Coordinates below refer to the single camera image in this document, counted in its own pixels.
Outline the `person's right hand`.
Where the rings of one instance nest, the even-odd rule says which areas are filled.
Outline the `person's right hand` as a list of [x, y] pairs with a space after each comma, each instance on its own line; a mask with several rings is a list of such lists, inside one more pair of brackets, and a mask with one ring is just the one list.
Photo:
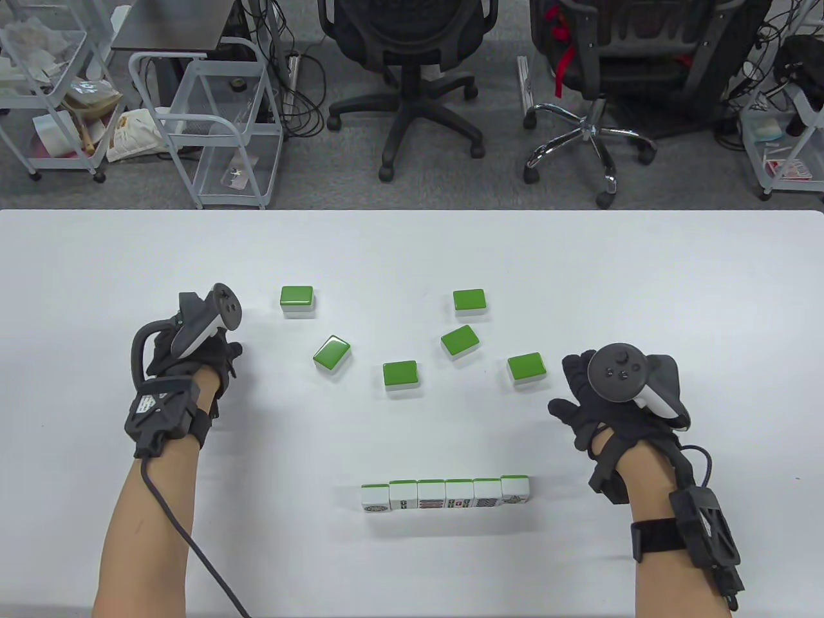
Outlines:
[[595, 463], [591, 488], [614, 504], [629, 503], [637, 519], [671, 517], [668, 495], [678, 487], [670, 455], [674, 432], [635, 403], [603, 399], [592, 388], [594, 350], [569, 354], [562, 369], [573, 400], [553, 399], [548, 412], [573, 430], [574, 447]]

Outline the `person's left hand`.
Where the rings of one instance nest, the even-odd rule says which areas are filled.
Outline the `person's left hand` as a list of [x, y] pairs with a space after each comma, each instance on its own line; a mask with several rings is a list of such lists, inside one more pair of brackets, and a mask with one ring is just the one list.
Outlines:
[[154, 339], [152, 362], [148, 364], [148, 377], [167, 377], [173, 375], [194, 376], [202, 368], [210, 368], [219, 377], [219, 388], [210, 404], [209, 416], [213, 420], [219, 417], [218, 400], [229, 387], [230, 378], [235, 379], [234, 361], [243, 353], [240, 342], [227, 341], [227, 331], [219, 328], [218, 332], [206, 339], [194, 353], [185, 358], [176, 359], [171, 354], [171, 343], [176, 332], [165, 329]]

